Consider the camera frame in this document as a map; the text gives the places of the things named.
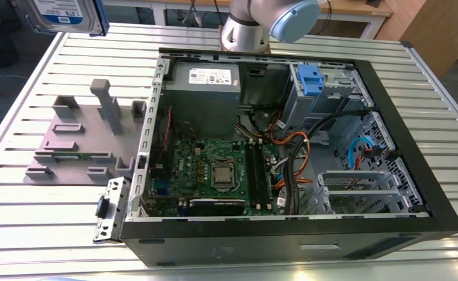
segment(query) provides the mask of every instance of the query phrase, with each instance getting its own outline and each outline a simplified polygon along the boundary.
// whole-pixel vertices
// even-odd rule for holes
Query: ram slot
[[[245,158],[245,177],[248,182],[248,192],[249,192],[249,205],[252,207],[257,204],[257,185],[254,178],[254,169],[253,169],[253,145],[245,144],[244,149],[244,158]]]
[[[257,184],[257,203],[261,208],[267,207],[268,200],[268,188],[265,180],[265,162],[262,157],[261,146],[254,145],[253,147],[253,164],[254,164],[254,178]]]

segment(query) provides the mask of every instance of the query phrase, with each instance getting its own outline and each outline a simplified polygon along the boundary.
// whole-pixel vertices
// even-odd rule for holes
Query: green circuit board
[[[273,145],[262,145],[261,152],[265,159],[265,170],[271,167],[269,160],[275,155]],[[182,140],[176,142],[172,166],[172,178],[168,183],[169,197],[229,198],[246,202],[244,215],[272,215],[277,208],[273,204],[249,204],[249,186],[245,169],[245,142],[230,140]],[[212,187],[212,166],[233,167],[234,184],[228,190],[218,191]],[[271,180],[265,175],[267,193],[272,201]],[[176,216],[176,206],[172,203],[158,206],[161,214]]]

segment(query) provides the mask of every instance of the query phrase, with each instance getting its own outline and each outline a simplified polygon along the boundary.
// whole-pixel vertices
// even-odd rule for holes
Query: hard drive
[[[101,0],[24,0],[19,3],[36,32],[106,34],[109,24]]]

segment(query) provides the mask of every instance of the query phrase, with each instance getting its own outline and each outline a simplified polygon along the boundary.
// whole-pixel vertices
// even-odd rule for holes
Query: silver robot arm
[[[321,0],[232,0],[221,30],[228,51],[261,53],[268,35],[291,43],[311,30]]]

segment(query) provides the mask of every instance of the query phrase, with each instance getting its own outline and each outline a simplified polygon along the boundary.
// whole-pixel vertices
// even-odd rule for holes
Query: slotted aluminum table
[[[458,235],[375,261],[146,269],[122,245],[93,245],[104,187],[22,184],[57,95],[97,104],[108,79],[121,105],[146,100],[157,48],[218,49],[216,30],[113,24],[106,37],[58,34],[0,125],[0,277],[148,280],[458,280]],[[397,42],[305,37],[273,53],[369,60],[458,213],[458,107],[417,54]]]

